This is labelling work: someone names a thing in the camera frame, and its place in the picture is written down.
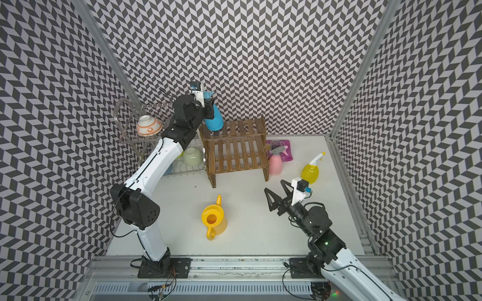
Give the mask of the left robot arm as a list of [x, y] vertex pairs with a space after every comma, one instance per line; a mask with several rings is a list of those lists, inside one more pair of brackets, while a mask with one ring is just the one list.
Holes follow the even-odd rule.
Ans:
[[135, 232], [144, 256], [153, 263], [168, 258], [157, 220], [160, 207], [151, 199], [154, 189], [174, 160], [188, 147], [199, 126], [215, 116], [213, 92], [193, 92], [179, 96], [174, 114], [161, 139], [141, 167], [123, 184], [110, 189], [115, 214]]

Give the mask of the wooden slatted shelf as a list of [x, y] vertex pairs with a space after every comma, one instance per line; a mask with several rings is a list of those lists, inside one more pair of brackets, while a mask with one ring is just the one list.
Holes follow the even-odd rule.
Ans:
[[200, 137], [206, 155], [205, 170], [212, 188], [216, 187], [216, 175], [223, 173], [261, 169], [264, 180], [269, 180], [264, 117], [228, 121], [215, 132], [203, 124]]

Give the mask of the purple packet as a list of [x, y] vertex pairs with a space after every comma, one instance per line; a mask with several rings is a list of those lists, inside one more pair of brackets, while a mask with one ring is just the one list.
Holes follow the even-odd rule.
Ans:
[[282, 162], [290, 162], [293, 160], [291, 143], [289, 140], [266, 140], [266, 150], [268, 159], [270, 159], [273, 154], [276, 154], [281, 157]]

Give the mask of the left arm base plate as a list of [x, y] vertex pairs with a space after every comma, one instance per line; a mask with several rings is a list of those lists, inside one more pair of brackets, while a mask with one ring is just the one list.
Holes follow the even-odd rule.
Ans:
[[159, 262], [142, 257], [141, 266], [138, 268], [138, 278], [188, 278], [192, 259], [191, 258], [165, 258]]

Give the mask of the pale green ceramic bowl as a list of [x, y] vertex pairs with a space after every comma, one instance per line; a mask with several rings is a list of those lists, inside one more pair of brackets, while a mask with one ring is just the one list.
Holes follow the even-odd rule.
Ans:
[[183, 154], [183, 162], [187, 166], [199, 166], [203, 164], [203, 152], [197, 147], [188, 147]]

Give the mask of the blue spray bottle pink cap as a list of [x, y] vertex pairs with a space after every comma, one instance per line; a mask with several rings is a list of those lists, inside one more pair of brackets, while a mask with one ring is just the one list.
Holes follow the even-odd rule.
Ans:
[[[214, 95], [214, 92], [204, 92], [205, 100], [214, 99], [213, 95]], [[212, 120], [205, 119], [205, 124], [207, 126], [207, 129], [212, 132], [220, 131], [224, 126], [223, 117], [217, 105], [215, 104], [215, 99], [214, 99], [214, 112], [215, 112], [214, 119]]]

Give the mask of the yellow watering can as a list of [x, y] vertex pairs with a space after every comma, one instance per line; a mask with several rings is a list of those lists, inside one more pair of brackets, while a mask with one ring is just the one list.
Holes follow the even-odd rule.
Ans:
[[227, 218], [222, 207], [222, 195], [217, 196], [215, 204], [207, 206], [202, 213], [202, 223], [207, 227], [207, 239], [212, 241], [227, 229]]

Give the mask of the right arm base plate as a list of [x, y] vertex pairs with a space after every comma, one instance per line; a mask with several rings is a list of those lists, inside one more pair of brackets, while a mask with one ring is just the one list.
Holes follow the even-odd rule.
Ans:
[[325, 279], [321, 274], [321, 270], [314, 264], [313, 261], [307, 258], [292, 257], [288, 262], [290, 269], [290, 276], [294, 279], [305, 279], [305, 278], [322, 278]]

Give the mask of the metal dish rack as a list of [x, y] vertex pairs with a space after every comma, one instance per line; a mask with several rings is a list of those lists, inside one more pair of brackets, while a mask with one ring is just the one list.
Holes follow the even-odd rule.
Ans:
[[[137, 133], [137, 123], [142, 115], [150, 115], [157, 118], [164, 126], [167, 126], [171, 117], [164, 115], [167, 113], [167, 103], [150, 103], [143, 104], [137, 109], [133, 101], [127, 98], [119, 99], [112, 111], [112, 116], [117, 129], [120, 131], [118, 143], [128, 146], [136, 155], [136, 164], [141, 166], [152, 153], [158, 141], [161, 139], [161, 133], [152, 136], [143, 136]], [[186, 155], [179, 155], [168, 168], [165, 177], [174, 178], [176, 176], [187, 176], [197, 174], [207, 170], [206, 150], [202, 144], [200, 133], [189, 143], [189, 147], [198, 149], [201, 153], [201, 162], [197, 165], [190, 166], [185, 163]]]

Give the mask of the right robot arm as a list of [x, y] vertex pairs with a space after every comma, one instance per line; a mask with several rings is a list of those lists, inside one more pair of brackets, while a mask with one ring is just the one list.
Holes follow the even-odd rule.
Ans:
[[291, 225], [307, 236], [310, 250], [301, 268], [290, 263], [286, 265], [288, 269], [308, 273], [312, 277], [323, 277], [351, 300], [405, 299], [375, 276], [331, 230], [333, 222], [323, 203], [303, 203], [313, 194], [306, 180], [282, 180], [281, 185], [285, 197], [268, 188], [264, 190], [269, 210], [277, 211], [279, 216], [287, 214]]

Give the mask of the aluminium rail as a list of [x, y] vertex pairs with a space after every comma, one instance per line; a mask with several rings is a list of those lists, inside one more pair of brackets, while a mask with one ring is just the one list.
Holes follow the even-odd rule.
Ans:
[[148, 289], [168, 284], [168, 300], [301, 300], [325, 280], [291, 278], [283, 256], [176, 257], [176, 275], [138, 278], [138, 256], [94, 257], [74, 300], [152, 300]]

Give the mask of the white orange patterned bowl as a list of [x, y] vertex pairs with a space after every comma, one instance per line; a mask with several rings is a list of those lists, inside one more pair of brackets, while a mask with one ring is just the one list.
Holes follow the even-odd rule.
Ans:
[[143, 115], [139, 118], [136, 131], [140, 136], [149, 137], [156, 135], [163, 129], [163, 123], [150, 115]]

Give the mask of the yellow spray bottle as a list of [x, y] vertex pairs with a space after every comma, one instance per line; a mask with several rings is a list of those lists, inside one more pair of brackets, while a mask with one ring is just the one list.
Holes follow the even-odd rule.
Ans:
[[301, 179], [307, 181], [309, 184], [314, 184], [319, 177], [318, 163], [323, 159], [325, 152], [318, 154], [309, 164], [305, 165], [301, 172]]

